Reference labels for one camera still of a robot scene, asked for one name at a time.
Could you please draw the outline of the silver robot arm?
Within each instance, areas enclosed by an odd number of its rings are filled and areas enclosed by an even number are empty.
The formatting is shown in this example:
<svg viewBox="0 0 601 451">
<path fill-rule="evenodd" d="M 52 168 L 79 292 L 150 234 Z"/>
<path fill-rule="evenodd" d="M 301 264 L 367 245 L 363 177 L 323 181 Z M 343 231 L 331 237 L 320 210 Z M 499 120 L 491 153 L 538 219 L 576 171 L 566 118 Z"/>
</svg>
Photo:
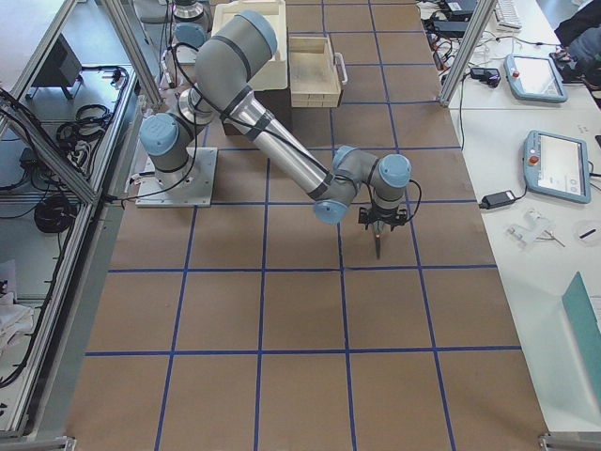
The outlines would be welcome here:
<svg viewBox="0 0 601 451">
<path fill-rule="evenodd" d="M 157 113 L 140 128 L 140 141 L 154 164 L 162 185 L 170 187 L 192 168 L 187 146 L 214 116 L 229 122 L 262 150 L 289 178 L 311 197 L 316 217 L 335 225 L 342 221 L 362 186 L 372 188 L 371 205 L 362 208 L 359 223 L 380 232 L 382 225 L 402 226 L 411 217 L 404 208 L 411 164 L 399 154 L 383 158 L 342 146 L 325 168 L 256 99 L 252 77 L 275 55 L 276 34 L 261 14 L 238 12 L 198 50 L 195 84 L 189 95 L 180 95 L 182 111 Z"/>
<path fill-rule="evenodd" d="M 198 49 L 208 40 L 212 29 L 210 2 L 175 1 L 173 18 L 177 60 L 182 65 L 192 65 Z"/>
</svg>

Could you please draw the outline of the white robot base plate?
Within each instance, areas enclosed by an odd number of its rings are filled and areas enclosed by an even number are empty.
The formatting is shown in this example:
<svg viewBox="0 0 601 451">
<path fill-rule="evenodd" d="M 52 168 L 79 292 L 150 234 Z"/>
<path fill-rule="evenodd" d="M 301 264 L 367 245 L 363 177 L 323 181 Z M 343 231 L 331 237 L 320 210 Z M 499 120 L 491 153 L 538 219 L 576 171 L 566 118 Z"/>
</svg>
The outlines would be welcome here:
<svg viewBox="0 0 601 451">
<path fill-rule="evenodd" d="M 187 208 L 211 206 L 218 159 L 217 148 L 187 147 L 189 161 L 176 172 L 156 170 L 149 157 L 139 180 L 135 205 L 140 208 Z"/>
</svg>

